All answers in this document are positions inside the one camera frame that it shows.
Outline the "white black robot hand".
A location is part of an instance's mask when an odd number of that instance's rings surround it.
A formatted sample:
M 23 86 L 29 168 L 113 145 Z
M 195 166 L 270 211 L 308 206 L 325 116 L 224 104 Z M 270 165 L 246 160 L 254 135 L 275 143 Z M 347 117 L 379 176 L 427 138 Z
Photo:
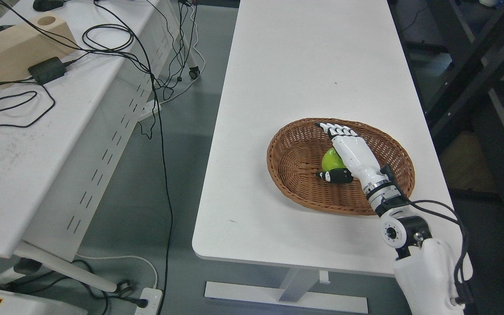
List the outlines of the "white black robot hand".
M 390 181 L 387 175 L 380 172 L 380 165 L 366 141 L 352 128 L 328 122 L 315 125 L 328 134 L 342 162 L 352 176 L 360 180 L 364 191 L 372 191 Z

